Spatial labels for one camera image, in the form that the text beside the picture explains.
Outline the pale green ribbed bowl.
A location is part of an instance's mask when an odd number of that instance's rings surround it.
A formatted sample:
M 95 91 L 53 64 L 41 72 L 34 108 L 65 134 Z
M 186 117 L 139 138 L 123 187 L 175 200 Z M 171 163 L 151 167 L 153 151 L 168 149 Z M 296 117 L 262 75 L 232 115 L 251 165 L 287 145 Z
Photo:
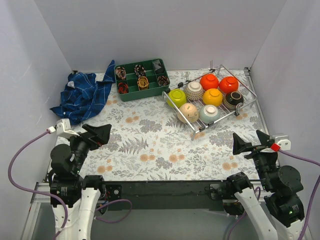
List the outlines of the pale green ribbed bowl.
M 205 105 L 199 110 L 199 119 L 205 124 L 215 122 L 220 119 L 220 117 L 221 114 L 214 105 Z

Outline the beige bowl with drawing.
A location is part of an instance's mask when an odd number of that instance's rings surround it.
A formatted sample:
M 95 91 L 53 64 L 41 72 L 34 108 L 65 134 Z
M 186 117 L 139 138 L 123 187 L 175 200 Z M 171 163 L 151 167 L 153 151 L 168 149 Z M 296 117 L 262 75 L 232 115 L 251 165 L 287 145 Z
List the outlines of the beige bowl with drawing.
M 190 122 L 194 123 L 199 119 L 199 111 L 195 105 L 192 103 L 185 103 L 183 104 L 180 108 L 179 111 L 182 113 L 180 114 L 179 112 L 177 113 L 178 119 L 183 122 L 187 123 L 187 121 L 183 118 L 183 116 Z

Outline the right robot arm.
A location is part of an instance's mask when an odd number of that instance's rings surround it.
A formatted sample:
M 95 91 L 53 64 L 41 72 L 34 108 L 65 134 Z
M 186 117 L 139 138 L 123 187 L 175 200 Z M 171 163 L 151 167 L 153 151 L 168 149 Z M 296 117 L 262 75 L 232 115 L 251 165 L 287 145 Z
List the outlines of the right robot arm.
M 253 160 L 263 190 L 271 193 L 263 199 L 272 220 L 266 216 L 245 173 L 226 179 L 227 195 L 241 203 L 260 240 L 301 240 L 307 223 L 303 203 L 297 195 L 304 188 L 301 175 L 290 165 L 276 165 L 278 152 L 290 150 L 291 141 L 286 135 L 270 136 L 260 130 L 256 134 L 259 145 L 245 142 L 233 133 L 232 152 L 245 153 L 246 159 Z

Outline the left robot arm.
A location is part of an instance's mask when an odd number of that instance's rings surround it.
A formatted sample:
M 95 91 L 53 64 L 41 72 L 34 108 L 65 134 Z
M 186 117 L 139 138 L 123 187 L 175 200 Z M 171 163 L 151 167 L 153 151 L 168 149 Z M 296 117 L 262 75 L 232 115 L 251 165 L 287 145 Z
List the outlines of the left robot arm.
M 56 240 L 90 239 L 96 205 L 107 190 L 102 175 L 81 177 L 80 171 L 88 153 L 109 142 L 111 128 L 84 124 L 83 133 L 73 133 L 69 144 L 51 150 L 49 188 Z

